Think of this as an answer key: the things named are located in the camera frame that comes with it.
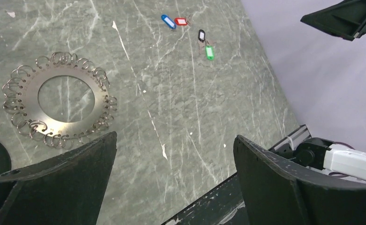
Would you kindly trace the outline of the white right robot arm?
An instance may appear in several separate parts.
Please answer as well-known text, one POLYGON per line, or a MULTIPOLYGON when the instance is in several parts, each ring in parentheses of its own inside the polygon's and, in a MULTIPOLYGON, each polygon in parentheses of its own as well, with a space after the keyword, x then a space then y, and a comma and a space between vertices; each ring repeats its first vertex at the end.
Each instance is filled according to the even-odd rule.
MULTIPOLYGON (((344 40, 366 35, 366 0, 343 0, 335 5, 302 16, 302 23, 344 40)), ((289 160, 332 173, 366 181, 366 153, 322 138, 301 142, 289 160)))

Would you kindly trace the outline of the metal disc with keyrings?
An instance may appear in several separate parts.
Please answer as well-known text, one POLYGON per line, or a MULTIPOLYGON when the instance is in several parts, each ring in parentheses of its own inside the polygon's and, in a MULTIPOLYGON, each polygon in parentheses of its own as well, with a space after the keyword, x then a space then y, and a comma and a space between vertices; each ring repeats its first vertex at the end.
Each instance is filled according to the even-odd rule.
POLYGON ((10 73, 3 109, 19 134, 69 150, 109 128, 117 109, 110 88, 106 71, 90 60, 55 52, 10 73))

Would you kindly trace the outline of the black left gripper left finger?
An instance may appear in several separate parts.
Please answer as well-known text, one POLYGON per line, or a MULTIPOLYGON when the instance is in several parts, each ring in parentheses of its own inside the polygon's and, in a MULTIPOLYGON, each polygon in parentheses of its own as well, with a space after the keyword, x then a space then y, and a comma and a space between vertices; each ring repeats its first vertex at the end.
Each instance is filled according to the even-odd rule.
POLYGON ((117 133, 0 175, 0 225, 94 225, 113 168, 117 133))

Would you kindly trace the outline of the red tag key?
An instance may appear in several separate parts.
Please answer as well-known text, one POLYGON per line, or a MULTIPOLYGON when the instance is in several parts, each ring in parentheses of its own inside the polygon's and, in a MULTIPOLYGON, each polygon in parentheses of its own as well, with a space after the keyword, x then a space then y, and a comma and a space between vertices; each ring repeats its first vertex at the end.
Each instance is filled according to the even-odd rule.
POLYGON ((174 22, 178 26, 191 26, 191 18, 192 18, 192 15, 189 15, 186 17, 176 17, 174 19, 174 22))

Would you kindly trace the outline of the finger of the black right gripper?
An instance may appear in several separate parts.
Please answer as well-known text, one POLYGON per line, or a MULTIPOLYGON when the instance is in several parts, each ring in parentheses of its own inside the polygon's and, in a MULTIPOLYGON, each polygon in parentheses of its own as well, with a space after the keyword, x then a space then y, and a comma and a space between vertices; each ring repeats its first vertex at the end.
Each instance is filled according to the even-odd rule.
POLYGON ((366 35, 366 0, 344 0, 304 15, 300 21, 331 36, 353 41, 366 35))

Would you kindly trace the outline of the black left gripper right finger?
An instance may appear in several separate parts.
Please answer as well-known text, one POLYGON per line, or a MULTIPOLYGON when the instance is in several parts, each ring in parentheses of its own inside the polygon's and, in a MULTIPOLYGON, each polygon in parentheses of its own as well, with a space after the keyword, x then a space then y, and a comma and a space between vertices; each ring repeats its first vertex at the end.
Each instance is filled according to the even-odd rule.
POLYGON ((307 169, 235 138, 234 160, 251 225, 366 225, 366 184, 307 169))

